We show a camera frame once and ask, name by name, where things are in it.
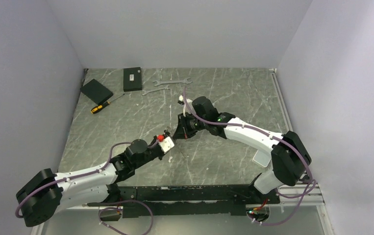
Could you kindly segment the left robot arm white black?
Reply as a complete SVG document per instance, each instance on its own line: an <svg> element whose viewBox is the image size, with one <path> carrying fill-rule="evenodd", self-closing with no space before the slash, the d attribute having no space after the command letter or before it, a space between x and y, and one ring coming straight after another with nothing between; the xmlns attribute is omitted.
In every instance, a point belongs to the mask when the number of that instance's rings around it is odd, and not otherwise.
<svg viewBox="0 0 374 235"><path fill-rule="evenodd" d="M49 220L55 213L87 203L112 206L119 201L118 182L135 174L136 169L162 159L174 147L171 138L155 139L151 144L137 139L127 143L124 152L110 156L100 165L66 173L40 170L17 193L15 216L27 227Z"/></svg>

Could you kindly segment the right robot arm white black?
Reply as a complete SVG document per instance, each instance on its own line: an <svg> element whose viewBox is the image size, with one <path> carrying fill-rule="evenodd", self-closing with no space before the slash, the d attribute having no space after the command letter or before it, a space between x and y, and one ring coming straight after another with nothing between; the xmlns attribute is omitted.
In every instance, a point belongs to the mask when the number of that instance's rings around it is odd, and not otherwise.
<svg viewBox="0 0 374 235"><path fill-rule="evenodd" d="M190 100L181 95L178 103L183 106L183 112L178 115L173 139L189 139L198 131L206 130L213 136L238 141L257 150L253 161L266 171L251 182L251 201L261 203L272 190L282 185L294 186L304 173L307 173L307 180L311 178L312 159L295 132L268 131L233 114L220 113L205 96Z"/></svg>

